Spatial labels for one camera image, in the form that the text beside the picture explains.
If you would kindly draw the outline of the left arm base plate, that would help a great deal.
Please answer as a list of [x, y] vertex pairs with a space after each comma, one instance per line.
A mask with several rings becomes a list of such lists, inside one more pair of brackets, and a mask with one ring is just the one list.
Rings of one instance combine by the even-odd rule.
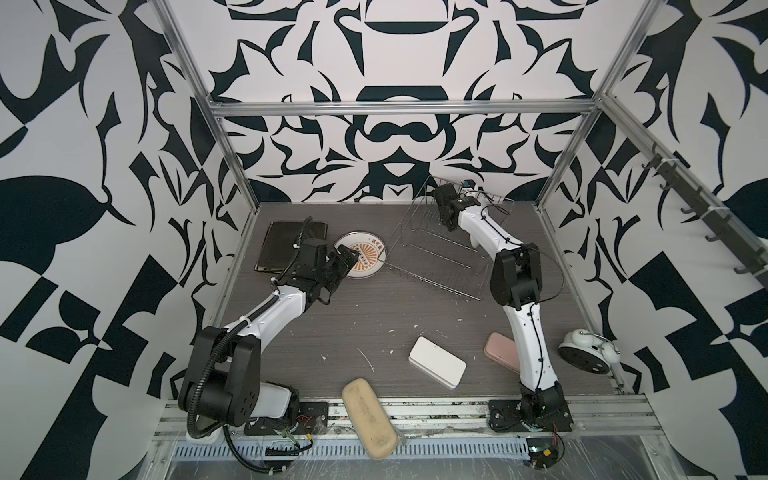
[[325, 401], [293, 402], [282, 417], [252, 417], [245, 424], [244, 434], [266, 436], [284, 430], [299, 436], [321, 434], [327, 428], [329, 407]]

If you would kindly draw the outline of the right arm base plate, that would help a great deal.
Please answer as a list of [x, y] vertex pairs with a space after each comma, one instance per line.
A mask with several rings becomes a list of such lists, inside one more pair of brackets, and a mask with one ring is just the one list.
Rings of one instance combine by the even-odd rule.
[[488, 426], [497, 433], [570, 432], [573, 417], [567, 403], [548, 405], [533, 397], [519, 400], [491, 400]]

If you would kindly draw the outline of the black square plate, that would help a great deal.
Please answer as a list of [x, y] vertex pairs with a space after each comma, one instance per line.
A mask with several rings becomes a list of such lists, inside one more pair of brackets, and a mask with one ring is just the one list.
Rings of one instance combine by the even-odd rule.
[[302, 225], [302, 221], [272, 222], [265, 234], [254, 270], [272, 274], [282, 272], [293, 258], [293, 245]]

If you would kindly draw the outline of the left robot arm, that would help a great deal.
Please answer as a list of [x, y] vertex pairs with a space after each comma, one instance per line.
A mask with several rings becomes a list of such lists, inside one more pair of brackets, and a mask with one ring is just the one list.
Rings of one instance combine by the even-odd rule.
[[313, 303], [330, 303], [322, 293], [333, 294], [359, 256], [350, 247], [333, 247], [322, 239], [296, 243], [289, 265], [272, 280], [273, 292], [264, 301], [236, 321], [196, 335], [178, 396], [189, 437], [201, 439], [252, 418], [286, 422], [297, 416], [297, 395], [291, 388], [261, 380], [261, 355]]

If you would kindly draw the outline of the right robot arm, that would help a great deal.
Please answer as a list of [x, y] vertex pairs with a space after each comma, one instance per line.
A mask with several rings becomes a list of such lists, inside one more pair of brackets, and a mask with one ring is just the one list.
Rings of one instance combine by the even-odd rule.
[[507, 316], [519, 362], [518, 400], [489, 403], [489, 427], [499, 433], [518, 428], [569, 432], [573, 417], [552, 366], [541, 322], [541, 251], [492, 218], [492, 201], [479, 190], [443, 183], [433, 190], [441, 225], [466, 232], [493, 261], [489, 289]]

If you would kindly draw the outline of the white round plate back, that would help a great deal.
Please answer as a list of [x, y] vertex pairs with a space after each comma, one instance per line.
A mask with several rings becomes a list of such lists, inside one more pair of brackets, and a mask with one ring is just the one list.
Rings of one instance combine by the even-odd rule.
[[358, 261], [347, 274], [348, 278], [369, 278], [378, 273], [386, 262], [386, 246], [383, 240], [370, 232], [349, 232], [342, 235], [334, 246], [345, 246], [358, 253]]

